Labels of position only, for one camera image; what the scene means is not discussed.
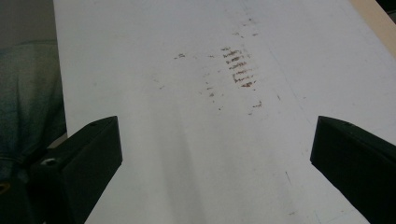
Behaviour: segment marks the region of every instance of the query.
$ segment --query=blue denim fabric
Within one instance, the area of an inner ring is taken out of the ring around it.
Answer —
[[[0,179],[66,132],[56,41],[0,49]]]

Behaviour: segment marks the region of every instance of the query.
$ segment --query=black object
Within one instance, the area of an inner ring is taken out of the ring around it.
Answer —
[[[117,117],[92,122],[28,168],[0,181],[0,223],[84,223],[122,162]]]
[[[319,117],[311,161],[369,222],[396,223],[396,146]]]

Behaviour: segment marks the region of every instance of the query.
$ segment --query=white table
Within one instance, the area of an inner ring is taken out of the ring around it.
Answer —
[[[367,223],[309,160],[318,115],[396,143],[395,60],[347,0],[55,14],[69,135],[120,122],[124,162],[87,223]]]

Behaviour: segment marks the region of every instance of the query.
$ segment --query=white tabletop surface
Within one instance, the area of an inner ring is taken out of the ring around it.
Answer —
[[[124,162],[87,223],[368,223],[309,160],[318,115],[396,143],[395,60],[347,0],[55,15],[69,135],[120,122]]]

